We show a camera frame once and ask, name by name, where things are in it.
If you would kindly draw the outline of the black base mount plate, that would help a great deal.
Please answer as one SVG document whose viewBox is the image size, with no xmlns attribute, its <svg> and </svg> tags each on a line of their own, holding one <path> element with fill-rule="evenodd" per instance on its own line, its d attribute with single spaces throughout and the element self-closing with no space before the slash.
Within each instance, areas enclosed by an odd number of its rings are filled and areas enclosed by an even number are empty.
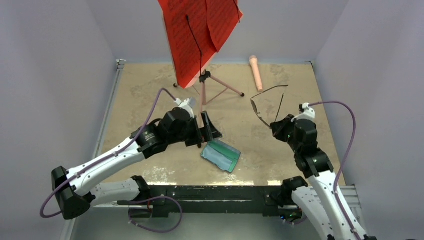
<svg viewBox="0 0 424 240">
<path fill-rule="evenodd" d="M 303 211 L 282 186 L 172 186 L 152 185 L 135 200 L 118 201 L 130 206 L 133 218 L 167 218 L 184 214 L 259 214 L 294 222 Z"/>
</svg>

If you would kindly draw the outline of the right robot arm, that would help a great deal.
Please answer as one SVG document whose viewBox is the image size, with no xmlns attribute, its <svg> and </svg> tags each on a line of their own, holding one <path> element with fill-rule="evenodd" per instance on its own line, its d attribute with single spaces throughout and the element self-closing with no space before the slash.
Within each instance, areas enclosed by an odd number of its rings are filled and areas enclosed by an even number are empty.
<svg viewBox="0 0 424 240">
<path fill-rule="evenodd" d="M 328 155 L 318 147 L 316 124 L 289 114 L 270 125 L 273 137 L 287 143 L 303 176 L 283 181 L 280 193 L 272 198 L 280 206 L 296 205 L 323 240 L 373 240 L 366 233 L 337 184 L 337 175 Z"/>
</svg>

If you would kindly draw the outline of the pink music stand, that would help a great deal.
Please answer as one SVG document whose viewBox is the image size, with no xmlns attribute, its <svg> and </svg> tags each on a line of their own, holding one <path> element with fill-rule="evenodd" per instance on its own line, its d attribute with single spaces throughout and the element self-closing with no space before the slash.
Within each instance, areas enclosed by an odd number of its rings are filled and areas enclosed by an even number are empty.
<svg viewBox="0 0 424 240">
<path fill-rule="evenodd" d="M 196 79 L 194 85 L 187 88 L 181 88 L 175 76 L 171 75 L 165 86 L 174 87 L 182 96 L 194 97 L 194 113 L 200 125 L 203 125 L 201 112 L 207 111 L 213 124 L 221 130 L 249 115 L 248 99 L 242 96 L 249 92 L 249 84 L 245 71 L 231 69 L 227 73 L 223 69 L 216 69 L 214 72 L 217 76 L 212 75 L 204 83 Z"/>
</svg>

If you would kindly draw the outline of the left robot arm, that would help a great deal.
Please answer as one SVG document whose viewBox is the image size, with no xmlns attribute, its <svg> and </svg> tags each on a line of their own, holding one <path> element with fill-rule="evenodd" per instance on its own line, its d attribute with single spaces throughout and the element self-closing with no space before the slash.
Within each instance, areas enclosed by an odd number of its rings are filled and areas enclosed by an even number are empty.
<svg viewBox="0 0 424 240">
<path fill-rule="evenodd" d="M 52 190 L 60 208 L 59 214 L 65 220 L 75 219 L 90 207 L 111 202 L 113 195 L 118 197 L 118 201 L 134 201 L 138 205 L 146 203 L 149 191 L 139 177 L 115 183 L 113 187 L 101 183 L 126 167 L 165 152 L 172 144 L 201 147 L 203 143 L 223 136 L 206 111 L 201 112 L 201 119 L 202 127 L 187 109 L 175 107 L 163 118 L 140 127 L 118 146 L 97 158 L 74 168 L 59 166 L 52 170 Z"/>
</svg>

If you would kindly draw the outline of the black sunglasses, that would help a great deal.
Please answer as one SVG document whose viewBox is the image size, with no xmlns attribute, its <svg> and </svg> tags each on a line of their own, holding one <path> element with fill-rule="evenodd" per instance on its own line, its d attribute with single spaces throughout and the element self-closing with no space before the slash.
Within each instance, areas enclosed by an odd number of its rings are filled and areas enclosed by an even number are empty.
<svg viewBox="0 0 424 240">
<path fill-rule="evenodd" d="M 252 96 L 250 103 L 254 114 L 268 128 L 282 119 L 283 102 L 288 84 L 276 85 Z"/>
</svg>

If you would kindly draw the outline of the aluminium frame rail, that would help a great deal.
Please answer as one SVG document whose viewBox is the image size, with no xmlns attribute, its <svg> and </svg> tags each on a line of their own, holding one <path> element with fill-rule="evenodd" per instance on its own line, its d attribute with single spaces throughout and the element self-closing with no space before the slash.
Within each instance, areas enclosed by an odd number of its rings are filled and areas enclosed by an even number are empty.
<svg viewBox="0 0 424 240">
<path fill-rule="evenodd" d="M 116 72 L 115 72 L 115 76 L 114 76 L 113 81 L 112 81 L 111 91 L 110 91 L 110 94 L 109 94 L 107 102 L 106 102 L 105 112 L 104 112 L 103 119 L 102 119 L 102 122 L 101 122 L 101 125 L 100 125 L 99 134 L 98 134 L 97 139 L 96 139 L 94 152 L 92 154 L 93 159 L 96 158 L 97 156 L 99 156 L 102 153 L 102 149 L 103 149 L 103 145 L 104 145 L 104 137 L 105 137 L 105 134 L 106 134 L 108 126 L 109 126 L 111 111 L 113 109 L 113 105 L 114 105 L 115 98 L 116 98 L 116 93 L 117 93 L 117 90 L 119 88 L 119 84 L 120 84 L 126 63 L 127 63 L 127 61 L 125 59 L 117 59 L 116 60 Z M 60 237 L 59 237 L 59 240 L 70 240 L 71 239 L 76 220 L 77 219 L 75 218 L 75 219 L 72 219 L 72 220 L 66 220 L 65 221 L 63 229 L 62 229 Z"/>
</svg>

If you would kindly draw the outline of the pink toy microphone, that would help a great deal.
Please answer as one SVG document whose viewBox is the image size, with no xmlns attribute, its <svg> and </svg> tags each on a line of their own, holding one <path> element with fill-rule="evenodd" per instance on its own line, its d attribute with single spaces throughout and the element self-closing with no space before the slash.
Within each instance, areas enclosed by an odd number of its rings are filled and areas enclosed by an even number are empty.
<svg viewBox="0 0 424 240">
<path fill-rule="evenodd" d="M 255 80 L 255 85 L 256 85 L 256 89 L 258 92 L 263 92 L 263 82 L 262 82 L 262 78 L 261 78 L 261 74 L 260 74 L 260 70 L 259 70 L 259 65 L 258 65 L 258 59 L 255 55 L 252 55 L 249 58 L 249 63 L 252 69 L 252 73 L 253 73 L 253 77 Z"/>
</svg>

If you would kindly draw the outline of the blue glasses case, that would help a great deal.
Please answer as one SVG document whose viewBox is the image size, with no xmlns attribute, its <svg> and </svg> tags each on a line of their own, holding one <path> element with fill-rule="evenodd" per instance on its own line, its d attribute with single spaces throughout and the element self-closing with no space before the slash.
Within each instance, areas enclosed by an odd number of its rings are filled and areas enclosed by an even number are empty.
<svg viewBox="0 0 424 240">
<path fill-rule="evenodd" d="M 241 157 L 241 151 L 216 139 L 207 143 L 200 156 L 222 171 L 232 173 Z"/>
</svg>

